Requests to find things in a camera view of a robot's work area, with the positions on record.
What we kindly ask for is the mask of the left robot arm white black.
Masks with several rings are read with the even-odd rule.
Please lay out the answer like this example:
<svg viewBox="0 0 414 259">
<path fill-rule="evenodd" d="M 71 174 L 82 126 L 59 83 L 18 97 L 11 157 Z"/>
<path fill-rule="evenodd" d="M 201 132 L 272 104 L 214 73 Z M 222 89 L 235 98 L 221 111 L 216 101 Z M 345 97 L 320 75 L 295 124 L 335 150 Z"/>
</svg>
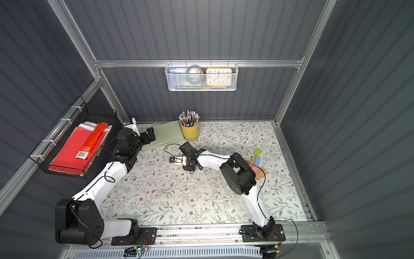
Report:
<svg viewBox="0 0 414 259">
<path fill-rule="evenodd" d="M 155 141 L 152 127 L 140 133 L 135 126 L 121 129 L 112 161 L 80 192 L 60 200 L 55 208 L 55 240 L 61 244 L 99 248 L 110 239 L 113 245 L 132 245 L 141 241 L 137 220 L 105 220 L 100 214 L 107 194 L 132 169 L 143 145 Z"/>
</svg>

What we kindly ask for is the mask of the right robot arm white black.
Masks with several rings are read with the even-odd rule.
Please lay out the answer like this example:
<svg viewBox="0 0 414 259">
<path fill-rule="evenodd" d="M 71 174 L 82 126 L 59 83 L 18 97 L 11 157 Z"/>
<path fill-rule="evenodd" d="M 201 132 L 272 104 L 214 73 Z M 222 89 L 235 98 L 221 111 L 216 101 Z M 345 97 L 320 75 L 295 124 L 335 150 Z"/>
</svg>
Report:
<svg viewBox="0 0 414 259">
<path fill-rule="evenodd" d="M 275 220 L 259 197 L 256 173 L 240 154 L 218 155 L 205 149 L 197 150 L 189 142 L 181 145 L 179 150 L 183 155 L 177 164 L 184 170 L 212 168 L 221 171 L 230 189 L 241 195 L 247 204 L 258 238 L 263 240 L 273 233 Z"/>
</svg>

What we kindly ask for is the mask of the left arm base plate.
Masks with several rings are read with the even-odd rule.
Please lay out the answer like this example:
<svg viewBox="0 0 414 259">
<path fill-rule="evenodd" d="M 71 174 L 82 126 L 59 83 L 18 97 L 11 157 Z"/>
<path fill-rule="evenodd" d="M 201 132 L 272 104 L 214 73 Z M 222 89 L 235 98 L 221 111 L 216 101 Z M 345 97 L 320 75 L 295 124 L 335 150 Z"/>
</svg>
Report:
<svg viewBox="0 0 414 259">
<path fill-rule="evenodd" d="M 112 246 L 144 246 L 154 245 L 157 235 L 157 228 L 144 227 L 133 228 L 127 236 L 114 237 Z"/>
</svg>

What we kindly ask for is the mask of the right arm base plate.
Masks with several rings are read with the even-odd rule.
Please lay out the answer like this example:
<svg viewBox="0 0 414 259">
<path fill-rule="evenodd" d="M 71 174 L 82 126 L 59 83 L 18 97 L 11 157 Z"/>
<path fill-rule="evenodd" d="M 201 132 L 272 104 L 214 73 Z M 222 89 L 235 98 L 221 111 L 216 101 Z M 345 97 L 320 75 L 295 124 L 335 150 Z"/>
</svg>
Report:
<svg viewBox="0 0 414 259">
<path fill-rule="evenodd" d="M 263 229 L 255 224 L 242 225 L 239 230 L 243 242 L 284 242 L 286 236 L 281 224 L 275 224 L 272 229 Z"/>
</svg>

